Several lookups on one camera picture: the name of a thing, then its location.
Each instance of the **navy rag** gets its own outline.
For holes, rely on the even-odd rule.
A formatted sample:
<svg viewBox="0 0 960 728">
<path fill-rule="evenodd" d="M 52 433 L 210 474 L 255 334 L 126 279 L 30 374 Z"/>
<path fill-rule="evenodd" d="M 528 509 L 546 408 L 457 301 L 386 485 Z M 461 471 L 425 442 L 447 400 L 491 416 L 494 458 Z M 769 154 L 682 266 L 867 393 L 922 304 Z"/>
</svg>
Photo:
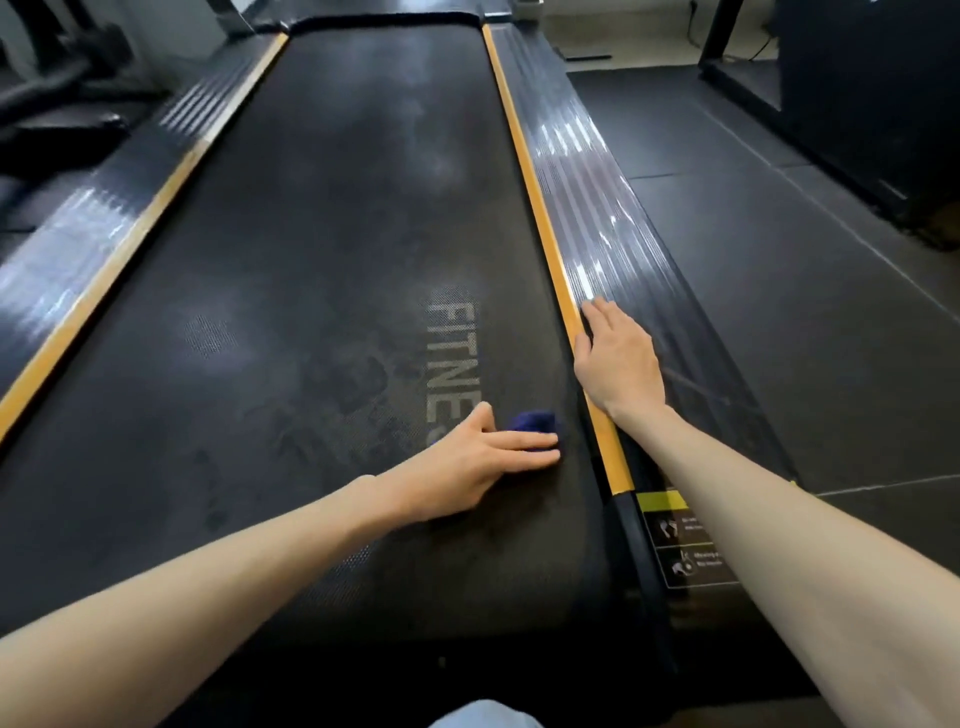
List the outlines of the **navy rag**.
<svg viewBox="0 0 960 728">
<path fill-rule="evenodd" d="M 519 432 L 557 432 L 557 416 L 548 409 L 535 409 L 520 412 L 507 429 Z"/>
</svg>

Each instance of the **warning sticker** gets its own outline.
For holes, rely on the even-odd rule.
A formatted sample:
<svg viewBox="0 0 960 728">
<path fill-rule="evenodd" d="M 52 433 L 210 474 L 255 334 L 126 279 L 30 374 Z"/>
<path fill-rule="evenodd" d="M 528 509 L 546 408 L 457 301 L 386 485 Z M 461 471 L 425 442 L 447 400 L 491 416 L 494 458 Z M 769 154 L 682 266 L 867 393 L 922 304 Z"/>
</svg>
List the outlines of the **warning sticker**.
<svg viewBox="0 0 960 728">
<path fill-rule="evenodd" d="M 669 589 L 736 583 L 736 576 L 713 544 L 658 548 L 657 558 Z"/>
<path fill-rule="evenodd" d="M 636 500 L 668 589 L 737 583 L 700 519 L 677 491 L 638 493 Z"/>
</svg>

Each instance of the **gym equipment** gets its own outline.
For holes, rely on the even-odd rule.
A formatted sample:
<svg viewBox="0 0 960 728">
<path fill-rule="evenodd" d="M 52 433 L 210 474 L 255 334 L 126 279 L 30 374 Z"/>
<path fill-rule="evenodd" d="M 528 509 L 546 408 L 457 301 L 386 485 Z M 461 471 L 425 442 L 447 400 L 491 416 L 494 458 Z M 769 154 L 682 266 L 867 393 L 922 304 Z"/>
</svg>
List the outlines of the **gym equipment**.
<svg viewBox="0 0 960 728">
<path fill-rule="evenodd" d="M 494 697 L 560 725 L 809 690 L 576 383 L 578 303 L 607 296 L 678 410 L 796 477 L 562 63 L 502 8 L 340 7 L 268 8 L 0 267 L 0 630 L 382 472 L 484 399 L 556 413 L 563 464 L 347 559 L 175 724 L 223 695 L 242 724 Z"/>
<path fill-rule="evenodd" d="M 954 3 L 777 0 L 776 61 L 728 61 L 743 0 L 721 0 L 704 78 L 901 225 L 960 242 Z"/>
</svg>

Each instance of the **orange trim strip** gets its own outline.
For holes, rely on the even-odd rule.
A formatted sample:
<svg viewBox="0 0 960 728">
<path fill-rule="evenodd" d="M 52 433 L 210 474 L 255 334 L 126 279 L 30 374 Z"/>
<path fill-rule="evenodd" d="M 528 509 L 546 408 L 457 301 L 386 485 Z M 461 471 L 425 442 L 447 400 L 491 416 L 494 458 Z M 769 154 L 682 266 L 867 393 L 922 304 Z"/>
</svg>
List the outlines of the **orange trim strip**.
<svg viewBox="0 0 960 728">
<path fill-rule="evenodd" d="M 271 63 L 274 62 L 287 40 L 288 37 L 283 34 L 274 38 L 274 42 L 248 74 L 244 83 L 234 91 L 220 116 L 217 117 L 203 138 L 199 139 L 193 149 L 187 153 L 173 174 L 167 178 L 167 181 L 150 204 L 147 205 L 147 208 L 140 213 L 140 217 L 133 224 L 130 232 L 120 241 L 116 250 L 110 254 L 103 267 L 90 281 L 77 302 L 74 303 L 73 308 L 57 324 L 57 327 L 34 354 L 34 358 L 24 367 L 7 394 L 0 400 L 0 441 L 6 437 L 17 419 L 23 414 L 27 405 L 30 404 L 50 373 L 53 372 L 54 367 L 57 366 L 67 348 L 77 338 L 104 296 L 107 295 L 107 292 L 120 277 L 133 254 L 140 248 L 156 221 L 159 220 L 160 215 L 173 202 L 183 184 L 200 164 L 200 160 L 204 158 L 214 139 L 247 99 L 250 92 L 253 91 L 253 87 L 266 73 Z"/>
<path fill-rule="evenodd" d="M 546 255 L 550 278 L 553 280 L 557 303 L 560 304 L 566 335 L 572 348 L 577 334 L 584 331 L 584 324 L 580 318 L 580 306 L 578 302 L 573 300 L 573 294 L 570 292 L 570 284 L 566 279 L 564 261 L 560 253 L 560 245 L 557 243 L 557 235 L 553 230 L 553 223 L 550 221 L 546 201 L 543 199 L 543 190 L 540 189 L 540 181 L 537 179 L 537 171 L 534 169 L 534 162 L 530 156 L 530 149 L 527 147 L 527 140 L 523 136 L 523 128 L 520 126 L 519 117 L 516 115 L 514 99 L 510 95 L 510 87 L 507 85 L 503 66 L 500 65 L 500 57 L 496 53 L 496 45 L 493 43 L 493 33 L 490 26 L 484 26 L 483 38 L 487 43 L 487 53 L 490 55 L 493 75 L 496 77 L 497 88 L 500 89 L 500 100 L 503 102 L 503 110 L 507 114 L 507 122 L 510 124 L 510 134 L 514 138 L 516 158 L 520 162 L 523 181 L 526 183 L 527 195 L 530 197 L 530 206 L 534 210 L 534 219 L 537 221 L 537 230 L 540 232 L 543 253 Z M 587 408 L 590 421 L 593 423 L 597 445 L 600 447 L 600 457 L 603 459 L 611 492 L 615 496 L 621 493 L 630 493 L 634 489 L 634 480 L 631 478 L 630 469 L 627 467 L 627 458 L 623 454 L 623 446 L 620 445 L 620 436 L 617 434 L 616 425 L 599 407 L 590 401 L 589 397 L 587 397 Z"/>
</svg>

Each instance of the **treadmill deck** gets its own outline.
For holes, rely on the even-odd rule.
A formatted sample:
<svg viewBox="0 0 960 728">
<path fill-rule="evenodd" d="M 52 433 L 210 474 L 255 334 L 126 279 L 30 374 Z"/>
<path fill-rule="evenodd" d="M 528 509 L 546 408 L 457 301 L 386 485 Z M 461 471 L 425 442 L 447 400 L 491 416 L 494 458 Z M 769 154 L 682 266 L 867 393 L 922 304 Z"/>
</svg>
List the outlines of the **treadmill deck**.
<svg viewBox="0 0 960 728">
<path fill-rule="evenodd" d="M 483 38 L 293 39 L 0 463 L 0 632 L 548 408 L 564 462 L 365 548 L 261 645 L 600 623 L 600 490 Z"/>
</svg>

